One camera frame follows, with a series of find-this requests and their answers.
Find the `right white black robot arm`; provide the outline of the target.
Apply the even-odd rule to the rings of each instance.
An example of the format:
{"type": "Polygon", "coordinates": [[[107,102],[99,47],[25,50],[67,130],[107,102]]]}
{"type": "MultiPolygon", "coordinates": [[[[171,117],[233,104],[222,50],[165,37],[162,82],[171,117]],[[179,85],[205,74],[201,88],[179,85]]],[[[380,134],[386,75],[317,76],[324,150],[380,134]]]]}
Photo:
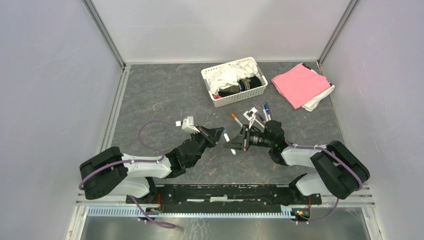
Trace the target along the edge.
{"type": "Polygon", "coordinates": [[[226,148],[246,152],[251,146],[268,148],[271,160],[282,166],[304,166],[316,174],[304,174],[294,180],[289,189],[289,199],[302,204],[310,195],[331,193],[345,200],[363,188],[371,174],[364,164],[340,141],[325,145],[298,145],[285,137],[282,124],[269,120],[264,130],[243,125],[238,135],[224,145],[226,148]]]}

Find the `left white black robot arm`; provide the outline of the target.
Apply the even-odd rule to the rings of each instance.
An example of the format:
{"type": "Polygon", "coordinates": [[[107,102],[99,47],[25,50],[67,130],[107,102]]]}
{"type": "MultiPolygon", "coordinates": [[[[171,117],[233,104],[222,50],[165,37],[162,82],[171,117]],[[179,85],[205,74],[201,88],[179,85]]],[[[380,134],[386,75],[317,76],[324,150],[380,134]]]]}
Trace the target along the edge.
{"type": "Polygon", "coordinates": [[[159,156],[134,156],[122,153],[117,146],[86,160],[79,166],[78,188],[87,200],[109,194],[130,195],[145,204],[157,198],[154,178],[173,179],[193,168],[207,148],[214,148],[224,132],[223,127],[196,126],[198,132],[168,153],[159,156]]]}

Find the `white pen blue tip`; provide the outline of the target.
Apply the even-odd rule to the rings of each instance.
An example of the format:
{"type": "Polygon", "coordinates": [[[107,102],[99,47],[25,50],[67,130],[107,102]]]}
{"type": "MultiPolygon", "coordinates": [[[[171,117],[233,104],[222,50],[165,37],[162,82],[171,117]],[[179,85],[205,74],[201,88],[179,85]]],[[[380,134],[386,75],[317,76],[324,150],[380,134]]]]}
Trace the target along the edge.
{"type": "MultiPolygon", "coordinates": [[[[225,141],[228,143],[230,141],[230,138],[229,138],[227,131],[225,129],[223,130],[222,134],[224,136],[225,141]]],[[[237,154],[236,151],[233,148],[231,148],[230,151],[234,156],[237,154]]]]}

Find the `white pen blue ends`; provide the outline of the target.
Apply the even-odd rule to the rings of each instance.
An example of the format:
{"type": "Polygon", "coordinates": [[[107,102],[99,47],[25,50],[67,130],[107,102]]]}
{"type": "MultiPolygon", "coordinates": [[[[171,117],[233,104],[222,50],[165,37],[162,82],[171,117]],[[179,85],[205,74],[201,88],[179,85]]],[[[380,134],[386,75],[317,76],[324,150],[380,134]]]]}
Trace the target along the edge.
{"type": "Polygon", "coordinates": [[[272,118],[271,118],[269,106],[268,106],[267,103],[265,103],[263,106],[264,106],[264,110],[265,110],[265,114],[266,114],[266,119],[267,119],[267,121],[270,121],[272,118]]]}

